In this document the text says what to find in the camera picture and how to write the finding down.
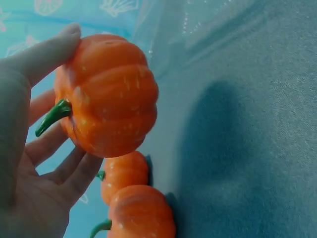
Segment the toy pumpkin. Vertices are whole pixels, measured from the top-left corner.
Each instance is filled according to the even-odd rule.
[[[135,184],[148,184],[149,167],[146,158],[138,151],[107,158],[104,170],[97,174],[102,180],[101,196],[109,205],[111,198],[122,188]]]
[[[133,185],[118,191],[109,207],[109,219],[97,225],[109,231],[108,238],[175,238],[173,213],[164,195],[147,185]]]
[[[56,69],[56,105],[36,130],[60,120],[74,144],[98,157],[134,151],[157,118],[158,86],[145,55],[116,35],[81,39],[75,56]]]

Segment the green stem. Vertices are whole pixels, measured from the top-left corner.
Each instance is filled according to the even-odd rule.
[[[52,124],[58,120],[68,117],[72,114],[71,104],[61,99],[44,117],[39,127],[35,130],[35,135],[39,137],[42,135]]]
[[[96,175],[97,178],[100,178],[101,181],[105,179],[106,173],[105,171],[99,171],[98,174]]]
[[[112,220],[106,220],[96,225],[90,233],[90,238],[94,238],[100,231],[110,231],[112,226]]]

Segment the palm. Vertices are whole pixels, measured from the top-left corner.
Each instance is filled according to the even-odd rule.
[[[32,224],[24,224],[25,228],[33,237],[37,237],[39,231],[42,237],[47,237],[47,234],[52,238],[62,237],[68,225],[69,205],[57,192],[56,183],[37,174],[26,153],[21,161],[29,164],[19,168],[16,185],[17,210]]]

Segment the hand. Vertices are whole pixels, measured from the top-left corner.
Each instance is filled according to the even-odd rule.
[[[101,158],[75,148],[53,172],[36,167],[63,144],[59,123],[25,144],[29,126],[54,105],[50,90],[30,102],[31,88],[73,56],[80,27],[0,59],[0,237],[61,238],[69,210],[98,172]]]

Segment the pumpkin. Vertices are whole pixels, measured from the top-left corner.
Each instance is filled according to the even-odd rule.
[[[116,35],[81,39],[75,56],[56,69],[55,106],[36,129],[60,123],[74,142],[98,157],[137,149],[157,119],[158,86],[143,52]]]
[[[172,209],[164,195],[147,185],[132,185],[119,190],[109,207],[109,220],[91,233],[109,231],[108,238],[175,238]]]
[[[148,184],[149,182],[147,160],[138,151],[107,158],[103,169],[97,174],[97,177],[102,180],[101,196],[107,205],[120,189],[135,184]]]

